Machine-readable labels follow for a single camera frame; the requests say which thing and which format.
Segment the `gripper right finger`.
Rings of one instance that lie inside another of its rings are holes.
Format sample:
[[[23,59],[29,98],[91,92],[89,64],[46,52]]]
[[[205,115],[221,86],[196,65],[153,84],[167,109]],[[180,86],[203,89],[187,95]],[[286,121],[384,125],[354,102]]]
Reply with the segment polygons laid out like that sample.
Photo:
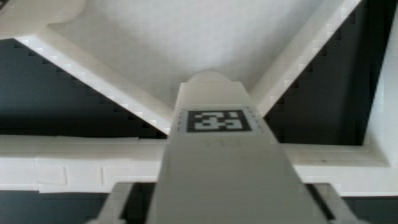
[[[368,221],[357,218],[333,185],[329,183],[313,183],[306,185],[306,188],[329,224],[370,224]]]

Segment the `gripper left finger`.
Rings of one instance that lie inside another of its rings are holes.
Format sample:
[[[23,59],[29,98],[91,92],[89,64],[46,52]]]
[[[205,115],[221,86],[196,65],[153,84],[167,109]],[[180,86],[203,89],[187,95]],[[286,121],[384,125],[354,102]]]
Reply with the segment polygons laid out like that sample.
[[[114,185],[98,217],[86,224],[146,224],[155,182]]]

